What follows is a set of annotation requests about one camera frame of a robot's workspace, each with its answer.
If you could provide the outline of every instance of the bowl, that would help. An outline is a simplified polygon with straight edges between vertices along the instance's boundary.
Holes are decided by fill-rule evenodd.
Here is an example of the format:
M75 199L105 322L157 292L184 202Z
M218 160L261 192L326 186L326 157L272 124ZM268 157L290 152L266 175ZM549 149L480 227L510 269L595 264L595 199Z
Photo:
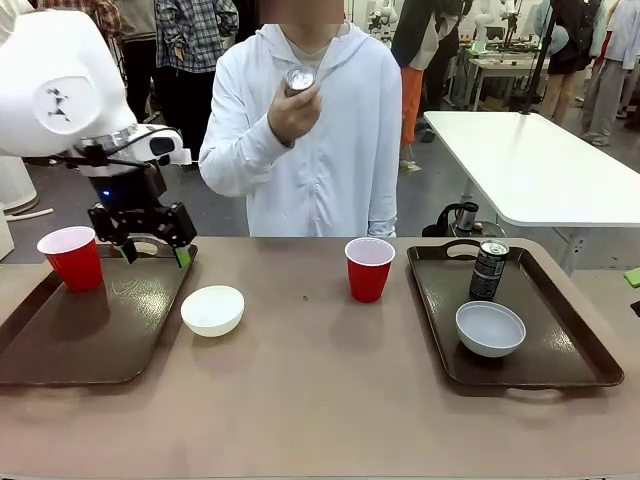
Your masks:
M465 303L456 312L456 328L469 350L489 358L509 355L527 336L520 317L493 302Z
M219 337L240 323L244 313L244 297L232 287L205 287L187 297L180 313L184 323L196 335Z

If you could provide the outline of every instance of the tray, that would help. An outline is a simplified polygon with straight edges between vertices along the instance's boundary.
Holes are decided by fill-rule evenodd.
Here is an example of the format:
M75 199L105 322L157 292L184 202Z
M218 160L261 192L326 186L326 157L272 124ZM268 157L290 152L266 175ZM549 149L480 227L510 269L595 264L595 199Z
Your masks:
M2 324L0 385L123 383L147 366L189 267L162 247L133 265L99 247L103 285L73 294L51 273Z
M407 251L427 319L446 373L472 386L564 389L619 385L624 372L540 267L531 253L511 247L494 301L516 312L527 327L524 344L503 358L480 357L456 332L456 311L469 296L475 256L450 256L462 239Z

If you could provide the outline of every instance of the plaid shirt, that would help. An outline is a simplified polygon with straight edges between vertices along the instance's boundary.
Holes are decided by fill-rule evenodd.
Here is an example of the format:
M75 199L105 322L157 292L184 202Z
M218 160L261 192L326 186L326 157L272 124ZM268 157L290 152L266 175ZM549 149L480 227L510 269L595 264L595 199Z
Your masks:
M122 33L122 19L111 0L39 0L38 6L80 10L89 15L105 35L117 37Z
M238 31L232 0L156 0L157 64L191 73L212 72L224 53L222 37ZM184 61L175 49L184 52Z

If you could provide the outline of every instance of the plastic cup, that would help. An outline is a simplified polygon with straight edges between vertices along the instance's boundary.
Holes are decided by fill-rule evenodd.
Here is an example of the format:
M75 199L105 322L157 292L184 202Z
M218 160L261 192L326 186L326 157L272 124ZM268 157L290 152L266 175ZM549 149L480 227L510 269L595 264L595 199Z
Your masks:
M349 269L351 296L362 303L380 299L387 283L395 249L384 240L357 238L344 249Z
M96 232L92 228L57 230L40 240L37 248L72 292L91 290L102 283Z

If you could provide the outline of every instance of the can held in hand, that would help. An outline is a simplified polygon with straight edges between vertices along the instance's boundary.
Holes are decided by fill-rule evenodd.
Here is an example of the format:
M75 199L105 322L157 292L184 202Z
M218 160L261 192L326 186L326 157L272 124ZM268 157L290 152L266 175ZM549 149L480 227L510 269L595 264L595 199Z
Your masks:
M472 297L491 300L496 296L508 254L509 247L499 240L484 240L480 243L478 259L469 285L469 294Z
M296 65L284 76L284 94L295 97L309 90L316 83L316 71L306 65Z

